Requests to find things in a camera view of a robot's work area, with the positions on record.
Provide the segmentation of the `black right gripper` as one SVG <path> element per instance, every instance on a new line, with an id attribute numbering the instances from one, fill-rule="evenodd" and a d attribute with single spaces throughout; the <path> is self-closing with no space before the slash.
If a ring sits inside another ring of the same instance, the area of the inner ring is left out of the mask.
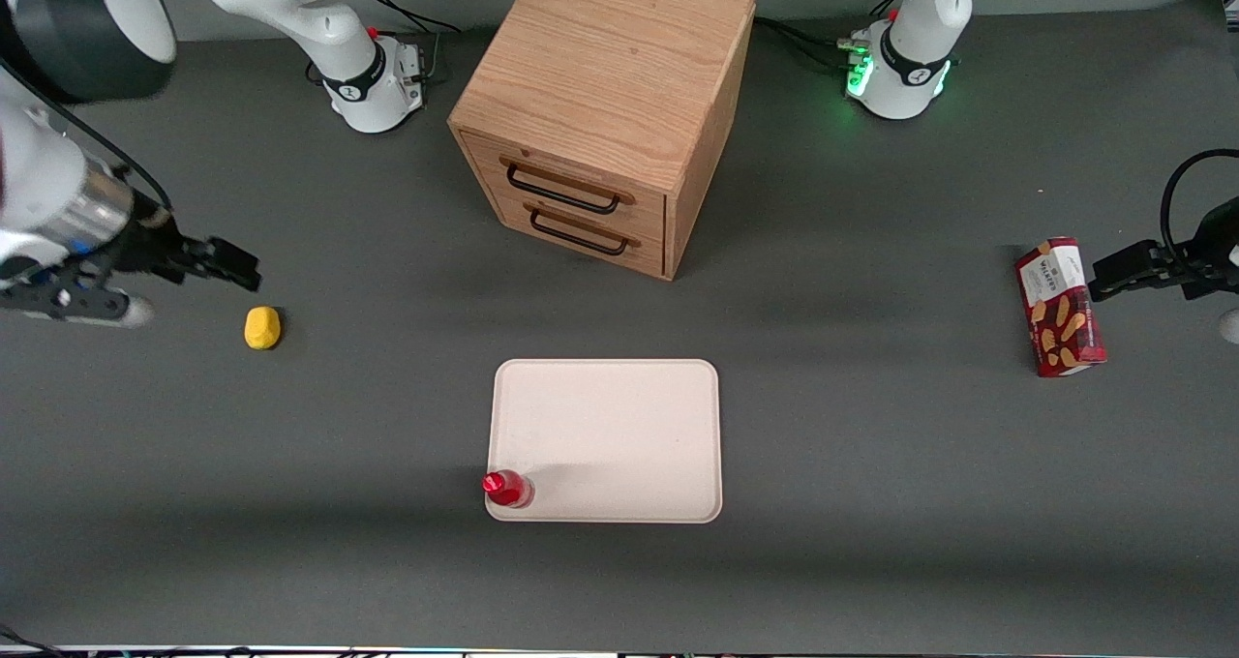
<path id="1" fill-rule="evenodd" d="M 102 271 L 107 274 L 190 275 L 235 284 L 249 292 L 261 287 L 258 266 L 256 257 L 217 235 L 204 240 L 183 235 L 165 207 L 138 208 L 116 238 L 102 248 Z"/>

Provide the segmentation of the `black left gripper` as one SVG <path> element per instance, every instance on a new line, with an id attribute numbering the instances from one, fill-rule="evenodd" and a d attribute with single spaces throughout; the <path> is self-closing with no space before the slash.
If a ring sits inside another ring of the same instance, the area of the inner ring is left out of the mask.
<path id="1" fill-rule="evenodd" d="M 1135 290 L 1161 290 L 1182 285 L 1183 297 L 1206 297 L 1213 292 L 1238 292 L 1238 198 L 1228 200 L 1207 213 L 1196 227 L 1194 238 L 1176 247 L 1186 271 L 1177 274 L 1170 252 L 1155 240 L 1142 240 L 1094 261 L 1090 300 L 1101 304 L 1109 297 Z"/>

